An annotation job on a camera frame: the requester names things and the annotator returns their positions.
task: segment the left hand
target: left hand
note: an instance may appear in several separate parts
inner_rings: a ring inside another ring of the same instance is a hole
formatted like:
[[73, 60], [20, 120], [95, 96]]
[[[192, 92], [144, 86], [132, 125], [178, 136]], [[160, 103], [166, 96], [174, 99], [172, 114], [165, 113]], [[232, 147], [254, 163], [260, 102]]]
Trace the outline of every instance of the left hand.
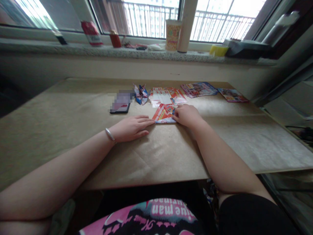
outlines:
[[150, 119], [146, 115], [138, 115], [126, 117], [114, 126], [109, 128], [116, 142], [126, 142], [148, 135], [147, 130], [143, 130], [147, 126], [155, 123], [155, 120]]

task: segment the silver bracelet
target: silver bracelet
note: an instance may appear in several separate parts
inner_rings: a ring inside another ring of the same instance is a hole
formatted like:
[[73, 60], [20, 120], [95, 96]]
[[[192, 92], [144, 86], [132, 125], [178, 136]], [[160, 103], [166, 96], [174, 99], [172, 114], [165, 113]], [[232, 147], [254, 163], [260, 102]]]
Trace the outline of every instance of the silver bracelet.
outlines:
[[105, 129], [106, 133], [109, 135], [109, 137], [111, 138], [111, 140], [115, 141], [113, 135], [111, 134], [111, 132], [109, 131], [108, 128]]

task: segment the yellow container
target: yellow container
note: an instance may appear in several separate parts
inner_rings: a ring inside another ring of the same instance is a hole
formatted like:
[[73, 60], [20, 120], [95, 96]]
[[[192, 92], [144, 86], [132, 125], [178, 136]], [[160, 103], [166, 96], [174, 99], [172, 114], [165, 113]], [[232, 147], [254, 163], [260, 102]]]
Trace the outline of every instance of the yellow container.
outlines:
[[226, 52], [228, 51], [229, 47], [223, 45], [212, 45], [210, 49], [210, 55], [213, 56], [225, 56]]

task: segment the right hand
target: right hand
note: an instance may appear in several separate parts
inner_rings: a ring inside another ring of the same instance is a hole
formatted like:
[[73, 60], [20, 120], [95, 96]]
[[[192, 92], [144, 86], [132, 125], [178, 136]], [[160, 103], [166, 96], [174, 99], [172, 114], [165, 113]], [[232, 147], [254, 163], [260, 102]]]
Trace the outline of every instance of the right hand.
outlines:
[[195, 124], [198, 124], [199, 121], [202, 121], [202, 117], [200, 116], [198, 110], [188, 104], [180, 104], [175, 109], [175, 115], [172, 118], [178, 123], [192, 128]]
[[147, 126], [155, 124], [155, 120], [146, 115], [137, 115], [126, 117], [114, 126], [109, 128], [115, 141], [126, 142], [148, 135], [149, 132], [144, 130]]

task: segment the wall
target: wall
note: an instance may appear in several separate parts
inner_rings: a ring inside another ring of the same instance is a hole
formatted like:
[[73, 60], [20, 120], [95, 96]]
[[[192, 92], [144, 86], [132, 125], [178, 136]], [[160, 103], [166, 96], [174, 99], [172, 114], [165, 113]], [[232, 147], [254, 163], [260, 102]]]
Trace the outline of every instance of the wall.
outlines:
[[0, 71], [35, 96], [67, 77], [230, 82], [249, 99], [278, 68], [70, 56], [1, 55]]

